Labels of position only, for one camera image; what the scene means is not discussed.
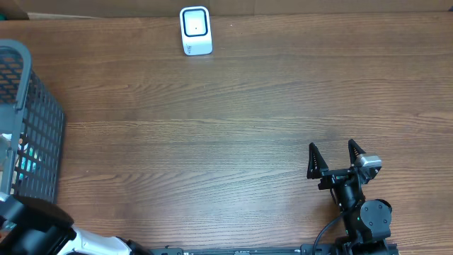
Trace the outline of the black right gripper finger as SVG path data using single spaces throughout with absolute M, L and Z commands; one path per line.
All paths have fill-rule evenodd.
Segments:
M 328 165 L 321 156 L 318 147 L 312 142 L 309 144 L 309 163 L 306 177 L 308 179 L 320 179 L 325 171 L 328 171 Z
M 348 140 L 348 150 L 350 155 L 350 163 L 355 165 L 357 158 L 361 154 L 365 154 L 365 151 L 354 141 L 354 139 Z

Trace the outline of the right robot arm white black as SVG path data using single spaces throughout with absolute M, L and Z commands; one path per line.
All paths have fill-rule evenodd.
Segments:
M 397 254 L 395 244 L 388 244 L 391 236 L 392 206 L 385 200 L 367 200 L 362 187 L 382 168 L 382 159 L 366 153 L 353 139 L 348 141 L 350 166 L 330 170 L 318 147 L 309 144 L 309 163 L 306 177 L 318 179 L 318 189 L 328 190 L 340 210 L 317 235 L 311 246 L 302 247 L 311 254 Z M 319 244 L 325 232 L 343 221 L 346 235 L 332 244 Z

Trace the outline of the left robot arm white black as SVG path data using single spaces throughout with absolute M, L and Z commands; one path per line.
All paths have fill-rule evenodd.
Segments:
M 70 215 L 46 200 L 1 193 L 1 228 L 9 223 L 15 226 L 1 236 L 2 254 L 151 253 L 132 240 L 103 237 L 75 227 Z

